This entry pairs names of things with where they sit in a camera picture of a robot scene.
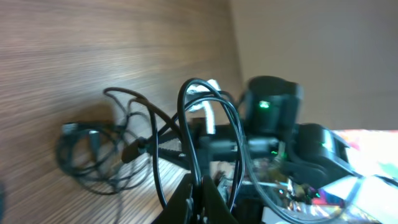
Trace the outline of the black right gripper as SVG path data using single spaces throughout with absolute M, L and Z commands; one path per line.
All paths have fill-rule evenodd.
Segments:
M 202 174 L 209 173 L 210 163 L 213 161 L 234 162 L 239 156 L 231 125 L 219 124 L 215 126 L 215 131 L 214 134 L 207 134 L 202 122 L 190 125 L 194 150 Z M 171 145 L 173 140 L 178 141 L 179 138 L 172 130 L 159 134 L 158 142 L 155 142 L 153 137 L 140 137 L 123 149 L 121 160 L 128 164 L 146 152 L 153 155 L 154 147 L 158 146 L 160 158 L 189 170 L 187 150 L 182 148 L 180 142 Z M 278 155 L 279 141 L 273 136 L 248 135 L 246 141 L 246 149 L 252 159 L 274 158 Z

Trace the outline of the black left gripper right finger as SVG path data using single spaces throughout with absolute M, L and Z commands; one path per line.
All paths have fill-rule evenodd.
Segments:
M 201 223 L 238 224 L 210 176 L 206 175 L 202 178 L 201 190 Z

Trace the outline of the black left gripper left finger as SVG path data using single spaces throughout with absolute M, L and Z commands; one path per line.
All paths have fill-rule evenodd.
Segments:
M 191 174 L 185 174 L 167 202 L 166 207 L 152 224 L 197 223 L 199 191 Z

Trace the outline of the black USB cable long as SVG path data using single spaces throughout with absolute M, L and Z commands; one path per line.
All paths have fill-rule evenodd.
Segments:
M 153 105 L 146 97 L 136 91 L 119 87 L 109 87 L 103 91 L 104 95 L 112 98 L 117 105 L 120 105 L 121 103 L 118 98 L 114 96 L 114 92 L 131 95 L 131 103 L 139 103 L 145 106 L 148 110 L 152 136 L 144 139 L 137 138 L 134 142 L 128 145 L 126 148 L 127 152 L 123 157 L 123 162 L 130 163 L 134 160 L 131 152 L 135 149 L 146 146 L 152 148 L 152 160 L 150 163 L 152 164 L 155 189 L 163 207 L 166 206 L 167 201 L 165 199 L 164 191 L 162 190 L 159 173 L 160 137 L 165 135 L 167 130 L 170 130 L 171 133 L 180 140 L 183 152 L 188 155 L 188 168 L 193 174 L 194 185 L 195 187 L 199 187 L 201 177 L 200 165 L 197 154 L 194 150 L 192 135 L 188 127 L 186 111 L 204 101 L 219 102 L 229 119 L 238 147 L 238 157 L 236 159 L 235 166 L 236 170 L 234 172 L 231 195 L 228 200 L 228 208 L 233 207 L 244 174 L 244 136 L 238 112 L 236 111 L 236 108 L 233 105 L 233 99 L 228 92 L 217 90 L 210 83 L 199 78 L 187 80 L 178 94 L 177 113 L 173 117 L 166 115 L 161 109 Z M 134 116 L 129 105 L 120 105 L 119 107 L 125 115 L 125 120 L 122 125 L 105 122 L 67 123 L 64 125 L 63 134 L 58 140 L 56 160 L 61 170 L 63 170 L 67 175 L 73 177 L 84 189 L 96 195 L 102 195 L 103 193 L 92 189 L 88 186 L 88 183 L 105 183 L 112 188 L 109 195 L 119 195 L 124 190 L 133 189 L 133 185 L 130 184 L 130 181 L 137 174 L 135 171 L 131 171 L 127 176 L 122 177 L 119 172 L 121 169 L 119 166 L 117 166 L 110 175 L 106 175 L 101 171 L 101 166 L 114 157 L 118 152 L 119 143 L 126 141 L 124 135 L 129 132 L 127 128 L 129 126 L 129 120 Z M 99 134 L 107 137 L 108 140 L 112 142 L 113 147 L 103 158 L 100 158 L 98 147 L 92 146 L 91 150 L 94 154 L 93 165 L 87 167 L 74 166 L 73 150 L 75 145 L 84 136 L 89 134 Z

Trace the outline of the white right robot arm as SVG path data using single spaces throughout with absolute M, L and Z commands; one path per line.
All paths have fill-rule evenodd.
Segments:
M 361 175 L 351 165 L 348 144 L 315 123 L 296 122 L 302 88 L 271 76 L 254 77 L 241 98 L 245 115 L 230 95 L 199 78 L 187 80 L 178 93 L 177 113 L 166 115 L 142 95 L 152 136 L 128 145 L 121 159 L 130 163 L 148 153 L 186 170 L 169 200 L 159 169 L 153 168 L 163 211 L 156 223 L 248 223 L 260 221 L 269 208 L 289 223 L 340 223 L 343 210 L 323 218 L 305 218 L 284 208 L 270 182 L 273 172 L 287 177 L 287 188 L 303 185 L 305 198 L 322 189 L 379 222 L 397 221 L 397 179 Z

